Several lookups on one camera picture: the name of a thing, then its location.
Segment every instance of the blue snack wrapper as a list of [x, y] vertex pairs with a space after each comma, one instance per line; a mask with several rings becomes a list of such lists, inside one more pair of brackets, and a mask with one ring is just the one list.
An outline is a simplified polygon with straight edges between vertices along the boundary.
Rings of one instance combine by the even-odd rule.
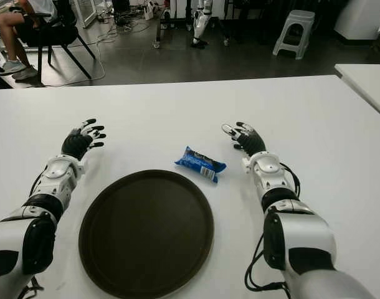
[[197, 153], [188, 146], [184, 151], [183, 157], [179, 161], [176, 161], [175, 164], [193, 169], [214, 183], [217, 183], [216, 174], [226, 168], [225, 163], [217, 162], [203, 154]]

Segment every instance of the white table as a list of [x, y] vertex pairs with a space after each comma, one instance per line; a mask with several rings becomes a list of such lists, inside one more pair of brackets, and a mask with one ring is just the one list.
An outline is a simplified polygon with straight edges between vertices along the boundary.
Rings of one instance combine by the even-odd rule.
[[[263, 215], [242, 153], [221, 132], [223, 123], [237, 120], [252, 124], [298, 174], [301, 200], [335, 233], [336, 268], [380, 298], [380, 115], [338, 77], [0, 90], [0, 218], [26, 200], [70, 129], [91, 117], [108, 138], [87, 154], [89, 169], [59, 224], [53, 264], [38, 275], [46, 287], [39, 298], [113, 298], [84, 272], [78, 230], [101, 190], [144, 169], [186, 176], [214, 215], [209, 260], [170, 298], [285, 298], [282, 291], [244, 287]], [[186, 145], [227, 164], [218, 185], [174, 165]], [[261, 284], [282, 280], [264, 262], [254, 273]]]
[[336, 64], [344, 82], [380, 113], [380, 64]]

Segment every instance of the white stool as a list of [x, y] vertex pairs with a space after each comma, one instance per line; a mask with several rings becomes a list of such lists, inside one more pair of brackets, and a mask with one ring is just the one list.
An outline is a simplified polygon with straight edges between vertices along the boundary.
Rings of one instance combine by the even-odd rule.
[[[302, 59], [303, 54], [305, 53], [306, 48], [309, 45], [309, 35], [315, 21], [315, 13], [311, 11], [291, 11], [285, 21], [284, 28], [282, 34], [276, 41], [276, 46], [273, 50], [273, 55], [277, 56], [278, 52], [281, 49], [294, 51], [297, 53], [295, 59]], [[299, 24], [302, 26], [302, 36], [299, 45], [289, 45], [284, 43], [284, 38], [289, 30], [289, 28], [294, 25]]]

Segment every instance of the round tray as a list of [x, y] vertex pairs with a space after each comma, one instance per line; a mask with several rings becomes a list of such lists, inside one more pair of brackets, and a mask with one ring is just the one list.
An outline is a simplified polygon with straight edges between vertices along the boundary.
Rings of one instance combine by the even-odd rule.
[[93, 282], [120, 298], [159, 298], [188, 282], [209, 254], [211, 208], [185, 177], [163, 170], [125, 176], [85, 214], [82, 264]]

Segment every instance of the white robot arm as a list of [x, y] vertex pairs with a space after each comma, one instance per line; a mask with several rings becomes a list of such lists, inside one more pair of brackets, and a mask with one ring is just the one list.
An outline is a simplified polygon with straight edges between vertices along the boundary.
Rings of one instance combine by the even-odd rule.
[[[222, 129], [239, 144], [250, 158], [243, 159], [246, 173], [251, 173], [259, 201], [265, 213], [264, 248], [254, 253], [245, 274], [245, 284], [255, 292], [283, 289], [296, 299], [373, 299], [354, 278], [334, 268], [336, 245], [328, 224], [299, 200], [299, 180], [278, 157], [266, 151], [257, 132], [238, 122], [240, 128], [223, 125]], [[293, 174], [293, 190], [285, 171]], [[285, 282], [257, 285], [252, 266], [261, 256], [268, 265], [282, 271]]]
[[34, 275], [52, 262], [57, 224], [85, 173], [80, 160], [91, 148], [103, 146], [94, 140], [106, 137], [100, 134], [103, 126], [86, 128], [95, 122], [87, 120], [71, 131], [61, 154], [47, 162], [34, 182], [28, 200], [0, 221], [0, 299], [21, 299], [43, 289]]

